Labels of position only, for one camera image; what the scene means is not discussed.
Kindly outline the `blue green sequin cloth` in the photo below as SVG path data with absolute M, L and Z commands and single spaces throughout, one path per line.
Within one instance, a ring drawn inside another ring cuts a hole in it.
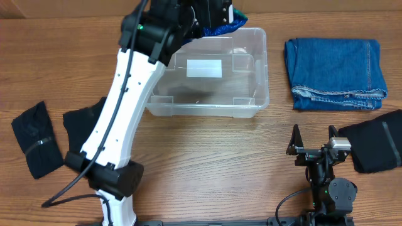
M 232 23 L 229 24 L 224 24 L 222 26 L 218 26 L 215 28 L 202 28 L 201 30 L 199 29 L 194 29 L 193 34 L 189 38 L 185 38 L 183 41 L 183 45 L 199 38 L 207 37 L 207 36 L 219 36 L 219 35 L 224 35 L 227 33 L 232 33 L 244 26 L 247 21 L 248 17 L 243 14 L 241 11 L 238 9 L 234 8 L 233 9 L 233 17 L 234 20 Z

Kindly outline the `black sock with band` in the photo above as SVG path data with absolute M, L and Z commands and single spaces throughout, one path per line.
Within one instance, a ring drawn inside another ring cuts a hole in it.
M 63 166 L 63 157 L 44 101 L 13 119 L 11 125 L 34 179 Z

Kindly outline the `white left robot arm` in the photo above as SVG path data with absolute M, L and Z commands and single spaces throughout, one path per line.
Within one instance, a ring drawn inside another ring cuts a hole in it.
M 100 199 L 103 225 L 134 225 L 133 193 L 143 167 L 131 147 L 151 91 L 187 40 L 234 20 L 230 0 L 141 1 L 121 23 L 115 76 L 100 116 L 66 165 L 87 178 Z

